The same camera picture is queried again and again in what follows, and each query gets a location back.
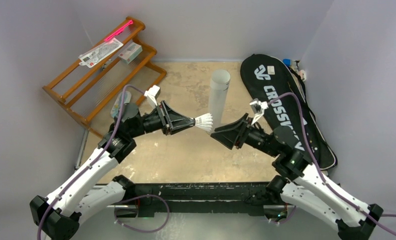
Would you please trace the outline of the white shuttlecock tube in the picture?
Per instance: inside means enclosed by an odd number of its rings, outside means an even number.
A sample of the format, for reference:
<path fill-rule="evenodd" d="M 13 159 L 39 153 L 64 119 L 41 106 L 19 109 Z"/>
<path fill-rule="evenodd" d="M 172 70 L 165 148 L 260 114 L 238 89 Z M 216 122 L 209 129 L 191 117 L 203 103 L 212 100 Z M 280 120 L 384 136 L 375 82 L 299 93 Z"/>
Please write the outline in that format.
<path fill-rule="evenodd" d="M 221 125 L 230 78 L 230 73 L 225 69 L 217 69 L 211 74 L 208 110 L 212 115 L 213 125 L 210 133 Z"/>

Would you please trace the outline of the black CROSSWAY racket bag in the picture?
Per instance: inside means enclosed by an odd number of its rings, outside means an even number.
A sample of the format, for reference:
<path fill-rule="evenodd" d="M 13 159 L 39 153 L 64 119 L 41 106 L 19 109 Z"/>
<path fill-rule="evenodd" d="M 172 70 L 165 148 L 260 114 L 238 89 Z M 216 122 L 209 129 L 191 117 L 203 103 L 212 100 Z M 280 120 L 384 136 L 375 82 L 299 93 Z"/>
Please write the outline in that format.
<path fill-rule="evenodd" d="M 262 102 L 274 100 L 264 118 L 272 129 L 279 126 L 289 127 L 299 140 L 295 145 L 297 150 L 307 153 L 303 140 L 300 116 L 297 104 L 292 96 L 278 99 L 284 93 L 299 93 L 295 85 L 294 76 L 288 67 L 278 58 L 265 54 L 253 54 L 243 60 L 240 66 L 240 76 L 243 84 L 252 98 Z M 311 124 L 311 118 L 303 113 L 305 128 Z M 315 136 L 312 131 L 307 133 L 307 140 L 315 157 L 318 156 L 318 145 L 314 145 Z"/>

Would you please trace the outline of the black SPORT racket bag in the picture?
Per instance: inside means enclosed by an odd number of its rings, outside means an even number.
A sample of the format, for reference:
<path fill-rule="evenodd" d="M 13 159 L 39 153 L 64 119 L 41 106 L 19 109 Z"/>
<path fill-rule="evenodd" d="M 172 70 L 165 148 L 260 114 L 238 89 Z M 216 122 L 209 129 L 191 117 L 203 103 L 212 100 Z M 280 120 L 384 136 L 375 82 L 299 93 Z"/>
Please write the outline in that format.
<path fill-rule="evenodd" d="M 297 90 L 299 91 L 299 93 L 296 93 L 296 95 L 300 99 L 303 113 L 311 118 L 311 124 L 306 127 L 306 133 L 309 134 L 309 131 L 312 131 L 312 136 L 316 137 L 316 140 L 314 140 L 314 145 L 318 145 L 318 156 L 316 157 L 316 160 L 318 161 L 319 167 L 322 171 L 332 169 L 338 163 L 337 156 L 327 144 L 316 123 L 316 116 L 306 102 L 306 87 L 304 83 L 305 79 L 303 78 L 304 74 L 294 71 L 294 69 L 290 66 L 288 66 L 288 70 L 294 76 L 295 85 Z"/>

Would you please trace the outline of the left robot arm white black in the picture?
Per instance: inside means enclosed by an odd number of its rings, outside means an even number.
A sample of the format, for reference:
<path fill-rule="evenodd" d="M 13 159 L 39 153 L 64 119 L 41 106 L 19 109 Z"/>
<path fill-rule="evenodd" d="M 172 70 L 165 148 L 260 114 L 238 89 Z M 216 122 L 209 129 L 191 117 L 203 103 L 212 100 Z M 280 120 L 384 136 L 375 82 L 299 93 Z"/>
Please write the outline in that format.
<path fill-rule="evenodd" d="M 187 117 L 164 100 L 146 114 L 141 114 L 136 104 L 125 103 L 89 159 L 56 190 L 47 196 L 37 195 L 29 203 L 33 221 L 38 226 L 36 238 L 39 240 L 46 234 L 52 240 L 69 240 L 86 219 L 101 209 L 136 200 L 136 184 L 123 175 L 116 176 L 98 192 L 89 194 L 89 191 L 133 152 L 136 137 L 158 130 L 166 136 L 174 135 L 200 124 L 212 127 L 212 116 Z"/>

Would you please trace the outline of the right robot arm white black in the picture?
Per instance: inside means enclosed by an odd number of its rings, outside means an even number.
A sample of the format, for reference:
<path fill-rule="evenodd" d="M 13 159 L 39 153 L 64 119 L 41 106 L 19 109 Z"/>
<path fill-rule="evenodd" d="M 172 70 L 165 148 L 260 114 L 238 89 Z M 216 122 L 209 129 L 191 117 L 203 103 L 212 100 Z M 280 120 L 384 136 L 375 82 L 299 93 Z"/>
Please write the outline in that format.
<path fill-rule="evenodd" d="M 247 144 L 275 157 L 278 173 L 267 185 L 267 199 L 295 205 L 337 231 L 342 240 L 367 240 L 382 216 L 377 204 L 367 204 L 343 190 L 318 171 L 313 160 L 294 146 L 298 142 L 289 127 L 279 126 L 272 133 L 251 125 L 244 114 L 239 120 L 216 128 L 210 136 L 228 149 Z"/>

